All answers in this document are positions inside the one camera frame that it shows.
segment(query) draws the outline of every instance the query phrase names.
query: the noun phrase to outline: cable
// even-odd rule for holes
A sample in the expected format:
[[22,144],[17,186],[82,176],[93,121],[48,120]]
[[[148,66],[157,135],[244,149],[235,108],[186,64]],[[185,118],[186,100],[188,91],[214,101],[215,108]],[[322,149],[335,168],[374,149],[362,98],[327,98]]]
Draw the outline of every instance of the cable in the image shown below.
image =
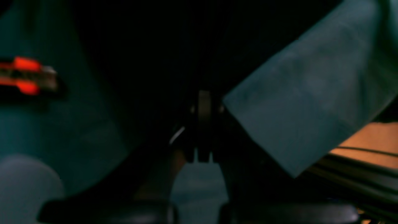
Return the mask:
[[377,151],[377,150],[374,150],[374,149],[364,149],[364,148],[348,147],[348,146],[337,146],[336,149],[358,150],[358,151],[365,151],[365,152],[371,152],[371,153],[377,153],[377,154],[382,154],[382,155],[388,155],[388,156],[398,157],[398,154],[396,154],[396,153],[390,153],[390,152],[384,152],[384,151]]

